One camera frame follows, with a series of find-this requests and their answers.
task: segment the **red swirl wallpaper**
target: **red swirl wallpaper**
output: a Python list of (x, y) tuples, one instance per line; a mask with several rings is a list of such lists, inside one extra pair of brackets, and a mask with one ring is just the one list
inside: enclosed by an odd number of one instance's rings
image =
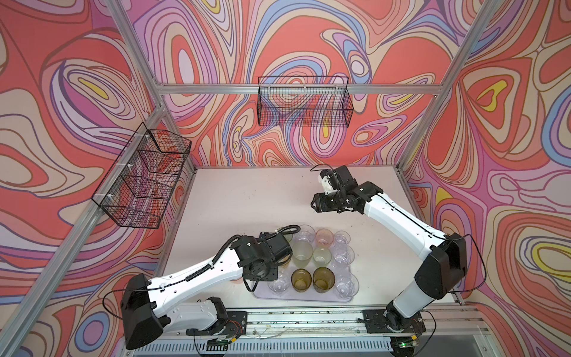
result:
[(570, 2), (505, 1), (406, 170), (507, 356), (571, 356), (570, 55)]
[[(163, 83), (335, 75), (441, 83), (481, 0), (120, 0)], [(471, 233), (477, 304), (506, 356), (571, 356), (571, 2), (505, 0), (405, 175), (424, 219)], [(198, 166), (395, 165), (431, 95), (354, 94), (349, 128), (262, 127), (256, 95), (172, 94)], [(106, 0), (0, 0), (0, 327), (154, 109)], [(97, 225), (18, 357), (114, 356), (103, 295), (151, 276), (158, 230)], [(483, 266), (470, 248), (462, 288)], [(118, 309), (119, 295), (110, 308)]]

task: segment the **mounting plate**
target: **mounting plate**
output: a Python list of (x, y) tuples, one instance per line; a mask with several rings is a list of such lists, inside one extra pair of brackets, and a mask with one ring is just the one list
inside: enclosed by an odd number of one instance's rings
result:
[[(368, 334), (386, 334), (394, 331), (387, 327), (385, 320), (386, 310), (363, 310), (363, 320), (367, 328)], [(402, 332), (412, 332), (414, 334), (423, 334), (427, 331), (424, 326), (420, 311), (411, 317), (411, 325), (404, 329)]]

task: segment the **white table surface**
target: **white table surface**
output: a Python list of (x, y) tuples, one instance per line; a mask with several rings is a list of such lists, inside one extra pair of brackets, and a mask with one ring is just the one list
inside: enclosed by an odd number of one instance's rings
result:
[[(359, 184), (371, 181), (402, 208), (411, 205), (393, 167), (350, 167)], [(308, 224), (351, 235), (351, 264), (359, 293), (346, 305), (388, 304), (414, 278), (420, 259), (379, 222), (358, 212), (316, 213), (310, 206), (321, 192), (318, 173), (308, 168), (199, 169), (164, 274), (177, 272), (216, 254), (235, 234), (258, 236), (288, 224)], [(330, 306), (334, 303), (257, 299), (242, 280), (225, 282), (189, 301), (221, 298), (227, 308)], [(453, 303), (447, 294), (439, 303)]]

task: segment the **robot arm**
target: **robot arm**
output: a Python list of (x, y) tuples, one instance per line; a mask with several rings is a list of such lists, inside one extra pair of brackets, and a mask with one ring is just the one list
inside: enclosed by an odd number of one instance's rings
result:
[(315, 194), (311, 207), (317, 212), (358, 211), (389, 228), (423, 261), (415, 279), (387, 305), (387, 326), (402, 331), (410, 318), (439, 300), (466, 276), (466, 243), (454, 233), (446, 235), (422, 222), (371, 182), (357, 185), (346, 166), (322, 170), (323, 193)]
[(178, 305), (224, 281), (244, 278), (252, 291), (246, 280), (254, 280), (255, 288), (259, 281), (277, 279), (278, 266), (292, 253), (282, 232), (298, 231), (299, 226), (287, 226), (273, 234), (260, 234), (260, 238), (235, 235), (202, 263), (150, 280), (143, 274), (133, 276), (120, 304), (126, 348), (142, 347), (165, 331), (194, 328), (209, 335), (223, 332), (228, 315), (219, 298)]

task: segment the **black wire basket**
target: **black wire basket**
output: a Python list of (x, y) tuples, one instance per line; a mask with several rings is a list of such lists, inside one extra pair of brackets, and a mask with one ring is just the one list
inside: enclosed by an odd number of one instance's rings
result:
[(348, 82), (346, 76), (258, 77), (258, 125), (348, 127)]
[(92, 199), (118, 226), (159, 228), (191, 145), (168, 130), (147, 129), (103, 199)]

